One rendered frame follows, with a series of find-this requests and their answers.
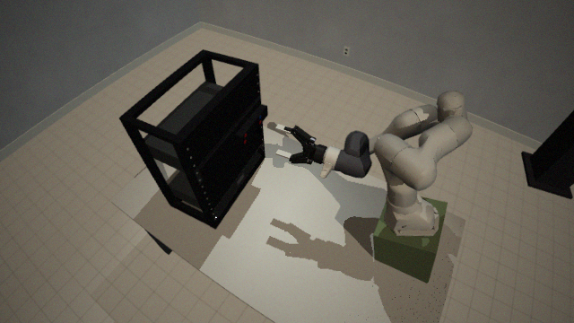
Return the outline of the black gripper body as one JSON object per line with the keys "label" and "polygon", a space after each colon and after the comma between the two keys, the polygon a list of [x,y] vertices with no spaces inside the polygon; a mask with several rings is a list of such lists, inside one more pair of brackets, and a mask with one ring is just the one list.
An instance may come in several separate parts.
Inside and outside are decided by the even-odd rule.
{"label": "black gripper body", "polygon": [[322,164],[323,161],[323,157],[326,151],[326,146],[322,145],[322,144],[306,144],[306,146],[310,149],[310,153],[308,153],[304,148],[303,148],[303,154],[310,154],[310,156],[308,157],[310,160],[313,160],[313,162]]}

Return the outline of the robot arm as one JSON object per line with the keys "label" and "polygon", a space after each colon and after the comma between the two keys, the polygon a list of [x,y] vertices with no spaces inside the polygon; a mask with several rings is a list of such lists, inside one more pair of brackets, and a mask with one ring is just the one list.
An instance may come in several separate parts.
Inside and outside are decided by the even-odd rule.
{"label": "robot arm", "polygon": [[[473,132],[461,92],[441,93],[437,105],[438,109],[428,104],[399,114],[370,140],[361,131],[351,132],[343,150],[335,144],[326,148],[320,178],[326,178],[331,170],[364,178],[372,164],[370,154],[375,153],[387,182],[387,226],[396,236],[433,236],[439,229],[439,213],[417,191],[433,184],[437,162]],[[418,148],[404,141],[419,134]]]}

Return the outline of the black server rack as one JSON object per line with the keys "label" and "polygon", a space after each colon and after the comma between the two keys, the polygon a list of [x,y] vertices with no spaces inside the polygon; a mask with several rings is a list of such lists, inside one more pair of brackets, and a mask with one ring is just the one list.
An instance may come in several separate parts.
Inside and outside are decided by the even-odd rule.
{"label": "black server rack", "polygon": [[[245,67],[223,87],[212,60]],[[159,125],[137,119],[201,63],[205,82]],[[258,64],[202,50],[119,119],[170,206],[216,229],[265,158],[267,115]],[[153,158],[180,170],[169,185]]]}

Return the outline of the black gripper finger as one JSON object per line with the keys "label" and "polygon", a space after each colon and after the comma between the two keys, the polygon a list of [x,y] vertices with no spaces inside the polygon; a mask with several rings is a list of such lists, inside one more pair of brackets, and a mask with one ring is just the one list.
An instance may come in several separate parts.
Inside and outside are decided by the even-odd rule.
{"label": "black gripper finger", "polygon": [[[303,146],[303,148],[310,153],[310,149],[306,146],[307,144],[314,145],[316,138],[306,133],[304,130],[295,126],[294,128],[286,127],[283,125],[277,125],[276,130],[282,131],[287,134],[292,134]],[[294,133],[295,132],[295,133]]]}
{"label": "black gripper finger", "polygon": [[[307,163],[311,164],[313,160],[310,160],[308,157],[310,154],[303,154],[303,153],[287,153],[285,151],[279,150],[276,152],[276,155],[282,156],[284,158],[289,159],[291,163]],[[307,157],[307,158],[306,158]]]}

